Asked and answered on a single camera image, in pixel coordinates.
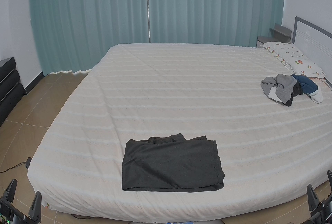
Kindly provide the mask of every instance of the folded black garment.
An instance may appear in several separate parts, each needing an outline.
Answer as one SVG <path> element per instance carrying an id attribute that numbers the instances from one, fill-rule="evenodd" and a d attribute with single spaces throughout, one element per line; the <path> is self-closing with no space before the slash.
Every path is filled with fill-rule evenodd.
<path id="1" fill-rule="evenodd" d="M 130 139 L 122 161 L 122 190 L 202 192 L 223 188 L 216 141 L 182 134 Z"/>

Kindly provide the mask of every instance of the floor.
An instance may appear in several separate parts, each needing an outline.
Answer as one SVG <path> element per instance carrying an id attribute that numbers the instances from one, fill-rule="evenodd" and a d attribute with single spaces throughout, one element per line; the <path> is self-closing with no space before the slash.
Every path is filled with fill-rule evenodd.
<path id="1" fill-rule="evenodd" d="M 32 157 L 48 127 L 61 110 L 62 106 L 87 74 L 58 73 L 44 77 L 16 105 L 6 121 L 0 127 L 0 171 L 4 171 Z M 10 181 L 18 180 L 14 206 L 28 214 L 35 192 L 27 178 L 25 166 L 14 168 L 0 174 L 0 194 Z M 328 182 L 316 188 L 319 199 L 327 197 L 330 192 Z M 275 207 L 224 218 L 225 224 L 287 224 L 301 223 L 309 218 L 306 195 Z M 103 218 L 79 220 L 61 212 L 42 208 L 42 224 L 127 224 Z"/>

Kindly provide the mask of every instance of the black drawer cabinet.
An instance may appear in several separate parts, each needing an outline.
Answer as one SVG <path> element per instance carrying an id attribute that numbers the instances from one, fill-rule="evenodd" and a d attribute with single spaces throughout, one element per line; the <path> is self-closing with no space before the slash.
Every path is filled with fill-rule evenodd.
<path id="1" fill-rule="evenodd" d="M 14 58 L 0 61 L 0 126 L 24 95 Z"/>

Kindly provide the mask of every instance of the mattress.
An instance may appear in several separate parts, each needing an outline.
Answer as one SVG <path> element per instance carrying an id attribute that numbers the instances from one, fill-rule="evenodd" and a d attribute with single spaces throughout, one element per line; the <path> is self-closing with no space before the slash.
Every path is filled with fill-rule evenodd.
<path id="1" fill-rule="evenodd" d="M 214 220 L 290 201 L 332 169 L 332 92 L 286 107 L 260 82 L 290 72 L 261 48 L 121 44 L 64 104 L 31 161 L 43 205 L 135 222 Z M 122 191 L 129 139 L 216 140 L 224 188 L 199 193 Z"/>

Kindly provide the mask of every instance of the pillow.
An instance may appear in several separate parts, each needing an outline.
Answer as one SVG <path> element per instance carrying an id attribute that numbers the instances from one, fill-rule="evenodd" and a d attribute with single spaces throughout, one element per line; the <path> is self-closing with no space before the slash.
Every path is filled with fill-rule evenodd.
<path id="1" fill-rule="evenodd" d="M 268 51 L 282 62 L 295 75 L 304 74 L 307 77 L 324 78 L 322 69 L 306 57 L 294 44 L 282 42 L 267 42 L 262 44 Z"/>

